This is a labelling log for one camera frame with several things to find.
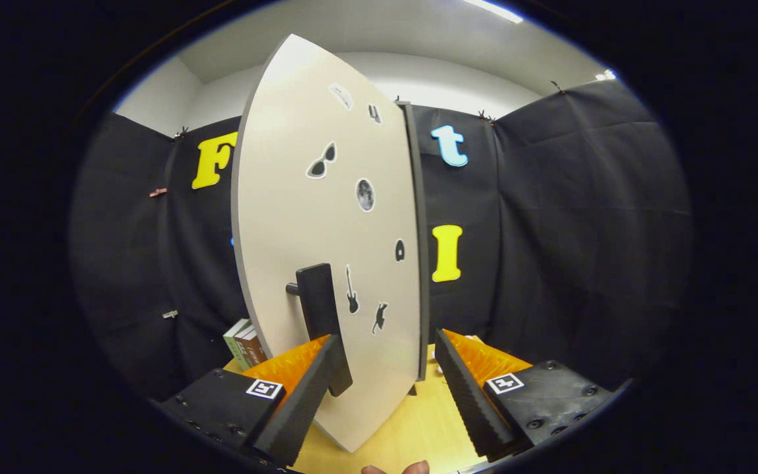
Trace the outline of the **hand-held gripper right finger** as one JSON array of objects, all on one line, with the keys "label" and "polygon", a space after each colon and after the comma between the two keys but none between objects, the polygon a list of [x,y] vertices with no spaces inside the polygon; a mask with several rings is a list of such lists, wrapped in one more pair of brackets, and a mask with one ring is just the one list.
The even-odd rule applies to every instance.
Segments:
[{"label": "hand-held gripper right finger", "polygon": [[617,399],[557,360],[527,363],[450,330],[437,331],[434,356],[473,448],[488,461],[553,447]]}]

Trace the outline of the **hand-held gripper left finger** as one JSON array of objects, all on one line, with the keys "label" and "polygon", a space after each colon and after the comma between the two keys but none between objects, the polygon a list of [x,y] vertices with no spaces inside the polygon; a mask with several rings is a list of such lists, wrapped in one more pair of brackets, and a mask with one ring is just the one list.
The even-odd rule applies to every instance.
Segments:
[{"label": "hand-held gripper left finger", "polygon": [[343,342],[325,335],[244,374],[215,369],[155,407],[220,452],[289,468],[343,372]]}]

